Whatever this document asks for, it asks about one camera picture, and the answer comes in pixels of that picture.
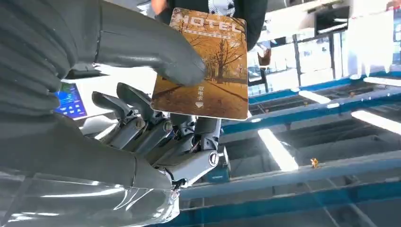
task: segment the white wall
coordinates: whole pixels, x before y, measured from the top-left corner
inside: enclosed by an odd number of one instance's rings
[[[152,96],[153,94],[157,74],[151,68],[103,67],[102,72],[105,74],[109,74],[109,76],[77,80],[65,80],[65,82],[77,84],[78,91],[81,95],[81,99],[87,112],[87,117],[111,112],[110,110],[99,108],[95,106],[95,104],[93,104],[92,92],[97,91],[117,97],[116,88],[119,82],[128,84],[136,89],[139,89],[146,94],[149,94],[149,96]]]

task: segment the small yellow figure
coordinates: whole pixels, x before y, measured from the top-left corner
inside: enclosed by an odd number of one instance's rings
[[[316,158],[312,158],[311,162],[312,162],[312,168],[316,169],[317,167],[319,167],[319,161]]]

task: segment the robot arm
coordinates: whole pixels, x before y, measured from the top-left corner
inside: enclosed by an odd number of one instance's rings
[[[157,170],[85,138],[53,113],[53,93],[79,62],[151,66],[194,85],[205,72],[200,56],[168,26],[102,0],[3,0],[0,11],[0,226],[129,226],[175,217],[170,167]],[[173,166],[178,178],[188,177],[185,166]]]

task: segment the ceiling light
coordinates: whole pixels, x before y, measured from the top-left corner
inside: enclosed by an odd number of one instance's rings
[[[401,87],[401,79],[385,79],[378,77],[364,78],[364,82]]]
[[[298,92],[298,94],[300,96],[303,96],[305,98],[309,98],[309,99],[311,99],[311,100],[313,100],[315,102],[318,102],[320,104],[326,104],[326,103],[329,103],[331,101],[329,98],[326,98],[324,96],[315,94],[315,93],[310,92],[310,91],[300,91],[300,92]]]
[[[269,129],[259,130],[258,134],[282,171],[298,169],[299,166],[294,158]]]
[[[375,125],[377,127],[392,131],[401,135],[401,123],[389,120],[387,118],[378,116],[373,113],[369,113],[364,110],[355,111],[351,113],[351,116],[365,121],[369,124]]]

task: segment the dark clothing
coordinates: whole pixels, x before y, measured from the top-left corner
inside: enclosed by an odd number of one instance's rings
[[[207,0],[169,0],[169,7],[156,16],[156,19],[170,24],[174,8],[184,8],[199,12],[209,12]],[[246,42],[248,51],[256,44],[261,34],[267,9],[267,0],[234,0],[235,18],[246,21]]]

